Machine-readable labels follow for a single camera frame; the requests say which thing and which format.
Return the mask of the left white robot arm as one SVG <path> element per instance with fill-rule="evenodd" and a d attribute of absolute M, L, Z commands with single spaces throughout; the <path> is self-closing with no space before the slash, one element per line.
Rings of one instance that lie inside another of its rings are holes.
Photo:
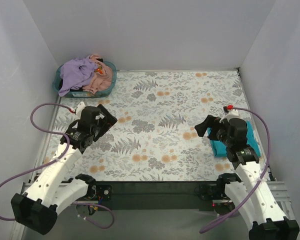
<path fill-rule="evenodd" d="M 15 220 L 31 230 L 45 235 L 55 225 L 58 215 L 72 204 L 99 209 L 101 201 L 111 199 L 112 188 L 98 185 L 90 175 L 75 176 L 67 186 L 59 188 L 65 175 L 85 150 L 97 142 L 117 119 L 103 106 L 86 106 L 80 102 L 70 112 L 77 116 L 62 134 L 55 156 L 24 193 L 11 199 Z"/>

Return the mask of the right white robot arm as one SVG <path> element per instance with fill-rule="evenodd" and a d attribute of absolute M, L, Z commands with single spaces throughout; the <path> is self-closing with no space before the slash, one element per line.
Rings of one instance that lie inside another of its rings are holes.
<path fill-rule="evenodd" d="M 226 156 L 232 163 L 235 173 L 220 176 L 216 186 L 217 195 L 229 198 L 235 208 L 222 217 L 200 229 L 204 234 L 224 222 L 235 213 L 240 213 L 247 228 L 250 240 L 295 240 L 300 228 L 296 220 L 289 219 L 279 207 L 268 183 L 263 179 L 265 170 L 255 150 L 248 144 L 247 122 L 238 117 L 219 118 L 208 115 L 196 125 L 199 137 L 207 130 L 208 138 L 226 146 Z"/>

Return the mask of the teal t shirt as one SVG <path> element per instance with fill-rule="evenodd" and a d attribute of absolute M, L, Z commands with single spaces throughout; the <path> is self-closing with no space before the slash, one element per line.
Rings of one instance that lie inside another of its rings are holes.
<path fill-rule="evenodd" d="M 255 139 L 252 124 L 249 121 L 247 121 L 246 123 L 247 123 L 247 135 L 246 135 L 247 143 L 254 149 L 257 156 L 260 158 L 261 153 L 260 153 L 259 145 Z M 213 154 L 216 158 L 225 158 L 227 156 L 226 146 L 222 142 L 217 140 L 210 140 L 210 145 Z"/>

